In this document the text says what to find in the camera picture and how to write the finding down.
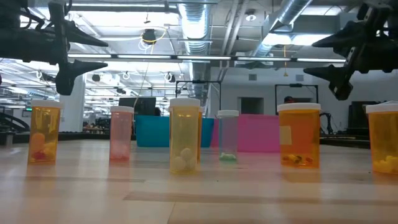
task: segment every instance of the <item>table surface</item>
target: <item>table surface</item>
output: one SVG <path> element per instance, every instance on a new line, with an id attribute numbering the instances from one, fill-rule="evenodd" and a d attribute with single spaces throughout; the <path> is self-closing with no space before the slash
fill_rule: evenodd
<path id="1" fill-rule="evenodd" d="M 372 173 L 367 149 L 322 146 L 320 170 L 202 149 L 195 175 L 170 174 L 167 148 L 108 155 L 109 141 L 63 141 L 55 166 L 27 166 L 26 144 L 0 149 L 0 223 L 398 223 L 398 177 Z"/>

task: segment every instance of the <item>blue bin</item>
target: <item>blue bin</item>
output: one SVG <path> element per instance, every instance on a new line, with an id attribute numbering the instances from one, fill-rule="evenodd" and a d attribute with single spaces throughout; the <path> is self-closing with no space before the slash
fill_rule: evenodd
<path id="1" fill-rule="evenodd" d="M 138 147 L 169 147 L 170 120 L 161 116 L 135 116 L 135 129 Z M 203 118 L 201 147 L 210 147 L 214 119 Z"/>

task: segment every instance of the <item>white cap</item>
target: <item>white cap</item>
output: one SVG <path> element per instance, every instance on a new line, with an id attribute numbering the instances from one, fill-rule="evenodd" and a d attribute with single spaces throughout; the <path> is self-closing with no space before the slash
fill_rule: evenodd
<path id="1" fill-rule="evenodd" d="M 222 110 L 222 111 L 218 111 L 218 113 L 217 113 L 217 117 L 230 117 L 230 116 L 239 116 L 239 111 Z"/>
<path id="2" fill-rule="evenodd" d="M 197 106 L 200 107 L 200 100 L 193 98 L 175 98 L 170 100 L 172 106 Z"/>
<path id="3" fill-rule="evenodd" d="M 287 110 L 321 110 L 321 105 L 318 103 L 286 103 L 277 107 L 278 112 Z"/>
<path id="4" fill-rule="evenodd" d="M 366 106 L 366 113 L 398 112 L 398 101 L 388 101 L 378 105 Z"/>
<path id="5" fill-rule="evenodd" d="M 134 108 L 130 106 L 111 106 L 111 113 L 112 112 L 134 113 Z"/>
<path id="6" fill-rule="evenodd" d="M 32 107 L 47 107 L 63 109 L 63 103 L 53 100 L 32 100 Z"/>

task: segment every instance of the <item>metal frame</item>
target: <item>metal frame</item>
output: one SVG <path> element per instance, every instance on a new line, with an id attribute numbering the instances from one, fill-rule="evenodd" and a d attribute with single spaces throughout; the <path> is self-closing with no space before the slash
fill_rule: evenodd
<path id="1" fill-rule="evenodd" d="M 176 81 L 175 82 L 175 97 L 176 98 L 178 98 L 178 94 L 177 94 L 177 91 L 178 91 L 178 84 L 179 83 L 192 83 L 192 84 L 206 84 L 206 83 L 218 83 L 218 85 L 220 86 L 220 94 L 219 94 L 219 106 L 220 106 L 220 110 L 221 110 L 221 82 L 220 81 L 199 81 L 199 80 L 196 80 L 196 81 Z"/>
<path id="2" fill-rule="evenodd" d="M 277 90 L 278 90 L 278 86 L 289 86 L 291 88 L 302 88 L 304 86 L 307 87 L 315 87 L 315 91 L 317 93 L 317 103 L 319 103 L 319 91 L 318 91 L 318 85 L 304 85 L 304 84 L 276 84 L 275 85 L 275 115 L 278 115 L 278 110 L 277 110 Z"/>

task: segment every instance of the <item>computer monitor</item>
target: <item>computer monitor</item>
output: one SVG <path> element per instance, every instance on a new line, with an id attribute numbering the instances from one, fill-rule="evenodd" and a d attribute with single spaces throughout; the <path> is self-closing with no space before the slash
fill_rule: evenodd
<path id="1" fill-rule="evenodd" d="M 130 106 L 133 107 L 137 98 L 120 98 L 119 106 Z M 138 115 L 155 115 L 155 107 L 156 107 L 156 98 L 139 98 L 134 108 L 134 114 Z"/>

